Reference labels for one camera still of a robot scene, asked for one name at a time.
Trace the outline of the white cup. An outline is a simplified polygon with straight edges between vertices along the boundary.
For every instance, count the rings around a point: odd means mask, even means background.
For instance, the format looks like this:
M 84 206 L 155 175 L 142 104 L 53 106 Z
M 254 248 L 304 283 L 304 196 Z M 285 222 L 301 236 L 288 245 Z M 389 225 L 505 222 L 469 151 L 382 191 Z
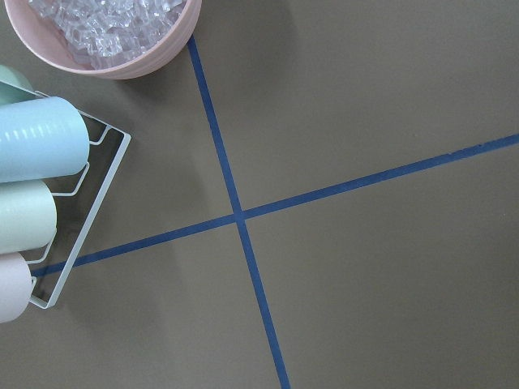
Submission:
M 43 181 L 1 184 L 1 254 L 44 247 L 56 227 L 54 197 Z

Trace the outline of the blue cup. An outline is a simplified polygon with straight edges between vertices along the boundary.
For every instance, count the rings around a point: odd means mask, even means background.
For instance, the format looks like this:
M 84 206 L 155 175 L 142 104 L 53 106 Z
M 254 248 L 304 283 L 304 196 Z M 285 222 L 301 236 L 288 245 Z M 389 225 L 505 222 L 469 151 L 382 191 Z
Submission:
M 88 162 L 89 135 L 79 111 L 61 97 L 1 107 L 1 182 L 77 174 Z

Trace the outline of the pink bowl with ice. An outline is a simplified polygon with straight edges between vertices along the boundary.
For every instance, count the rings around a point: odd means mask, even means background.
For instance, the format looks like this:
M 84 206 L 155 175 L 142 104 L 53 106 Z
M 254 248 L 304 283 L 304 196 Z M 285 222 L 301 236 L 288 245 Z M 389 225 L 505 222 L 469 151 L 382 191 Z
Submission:
M 176 57 L 200 1 L 6 1 L 18 38 L 48 65 L 101 79 L 135 79 Z

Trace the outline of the pink cup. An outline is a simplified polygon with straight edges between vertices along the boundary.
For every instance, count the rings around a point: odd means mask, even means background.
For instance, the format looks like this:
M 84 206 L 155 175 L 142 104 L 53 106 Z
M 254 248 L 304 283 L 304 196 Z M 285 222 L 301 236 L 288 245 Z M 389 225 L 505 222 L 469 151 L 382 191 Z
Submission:
M 32 296 L 32 275 L 24 257 L 18 253 L 1 255 L 1 323 L 17 319 Z

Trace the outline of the green cup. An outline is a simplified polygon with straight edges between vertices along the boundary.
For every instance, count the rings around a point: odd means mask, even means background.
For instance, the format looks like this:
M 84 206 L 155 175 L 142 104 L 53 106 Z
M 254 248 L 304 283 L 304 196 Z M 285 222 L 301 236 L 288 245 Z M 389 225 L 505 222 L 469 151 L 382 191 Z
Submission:
M 34 100 L 36 95 L 28 79 L 16 69 L 1 65 L 1 106 Z

